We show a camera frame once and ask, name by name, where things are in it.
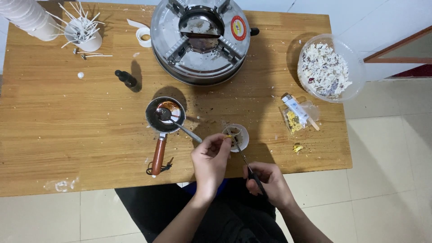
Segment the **black scissors handle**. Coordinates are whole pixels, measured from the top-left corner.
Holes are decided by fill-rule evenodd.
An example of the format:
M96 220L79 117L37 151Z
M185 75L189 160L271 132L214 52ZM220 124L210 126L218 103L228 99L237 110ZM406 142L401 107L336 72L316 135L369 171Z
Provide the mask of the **black scissors handle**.
M261 183L260 179L258 178L258 175L254 172L249 171L249 179L253 179L257 182L258 187L260 188L261 192L263 193L263 197L264 199L268 199L269 197L267 196L266 191L264 190L263 184Z

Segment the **small saucepan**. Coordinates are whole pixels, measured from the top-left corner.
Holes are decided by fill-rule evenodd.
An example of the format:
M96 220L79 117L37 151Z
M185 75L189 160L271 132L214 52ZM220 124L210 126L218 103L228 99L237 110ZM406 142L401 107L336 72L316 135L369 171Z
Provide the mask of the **small saucepan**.
M155 155L152 163L152 175L157 176L161 172L165 145L168 133L178 131L180 128L171 121L161 121L156 114L157 108L167 108L171 111L171 119L178 124L183 125L186 120L186 112L183 106L177 100L171 97L159 97L152 100L146 109L146 119L149 126L160 133L156 143Z

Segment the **metal spoon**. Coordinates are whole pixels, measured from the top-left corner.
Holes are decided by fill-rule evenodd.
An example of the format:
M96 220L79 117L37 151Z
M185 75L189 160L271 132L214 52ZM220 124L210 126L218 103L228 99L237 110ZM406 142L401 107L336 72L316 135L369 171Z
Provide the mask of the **metal spoon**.
M198 143L202 143L203 140L198 137L195 133L191 132L190 130L186 129L184 126L178 124L177 122L173 121L171 119L171 111L167 108L160 107L156 109L156 115L159 117L159 120L166 122L171 121L172 123L176 124L181 130L183 130L187 135L189 135L191 138L193 138Z

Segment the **hand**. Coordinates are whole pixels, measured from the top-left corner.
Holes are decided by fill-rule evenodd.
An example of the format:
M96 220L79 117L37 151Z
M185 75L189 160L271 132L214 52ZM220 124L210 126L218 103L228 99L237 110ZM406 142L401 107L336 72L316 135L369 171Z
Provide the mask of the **hand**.
M224 139L225 136L222 133L208 136L191 152L197 179L196 194L206 200L216 196L225 175L226 162L231 158L231 139Z
M252 162L249 164L253 172L260 178L266 191L269 202L279 210L286 209L292 205L296 205L291 190L286 183L279 167L276 164ZM243 178L248 178L248 166L243 166ZM261 193L258 184L253 179L246 181L246 187L255 196Z

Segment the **logo sticker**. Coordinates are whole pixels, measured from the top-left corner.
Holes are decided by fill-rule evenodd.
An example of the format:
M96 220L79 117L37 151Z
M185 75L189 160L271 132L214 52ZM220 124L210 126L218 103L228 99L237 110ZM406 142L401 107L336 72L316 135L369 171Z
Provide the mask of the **logo sticker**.
M238 15L234 16L231 20L231 32L238 41L242 41L246 38L246 24Z

